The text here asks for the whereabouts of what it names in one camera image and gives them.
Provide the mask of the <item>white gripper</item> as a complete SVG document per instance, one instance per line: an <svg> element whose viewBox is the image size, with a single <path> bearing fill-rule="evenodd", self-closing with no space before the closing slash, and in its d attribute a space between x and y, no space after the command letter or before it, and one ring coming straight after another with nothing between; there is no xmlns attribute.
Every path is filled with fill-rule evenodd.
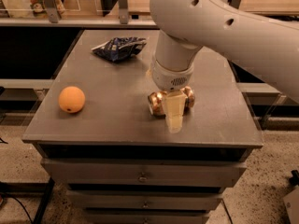
<svg viewBox="0 0 299 224"><path fill-rule="evenodd" d="M150 64L151 77L162 91L171 91L163 99L165 120L170 133L178 133L182 128L183 114L187 96L179 91L188 85L193 73L193 64L183 71L172 71L164 68L152 56Z"/></svg>

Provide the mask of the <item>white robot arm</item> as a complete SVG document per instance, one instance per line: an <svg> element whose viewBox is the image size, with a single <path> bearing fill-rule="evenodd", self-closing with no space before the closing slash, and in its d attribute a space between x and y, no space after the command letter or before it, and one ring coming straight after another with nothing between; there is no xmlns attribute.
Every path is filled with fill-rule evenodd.
<svg viewBox="0 0 299 224"><path fill-rule="evenodd" d="M170 133L182 128L193 59L207 47L299 102L299 26L231 7L222 0L150 0L160 28L152 79L166 91L163 112Z"/></svg>

